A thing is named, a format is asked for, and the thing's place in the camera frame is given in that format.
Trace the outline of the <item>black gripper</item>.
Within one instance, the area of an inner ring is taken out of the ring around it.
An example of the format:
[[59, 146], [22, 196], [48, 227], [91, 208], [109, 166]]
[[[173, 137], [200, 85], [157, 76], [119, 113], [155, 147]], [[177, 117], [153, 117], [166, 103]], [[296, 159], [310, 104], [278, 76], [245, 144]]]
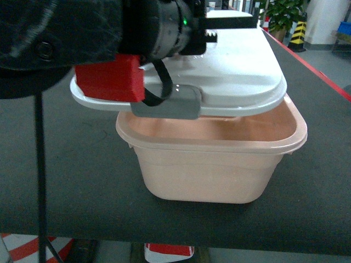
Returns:
[[120, 52], [145, 59], [201, 55], [206, 30], [248, 28], [252, 16], [205, 18], [205, 1], [124, 1]]

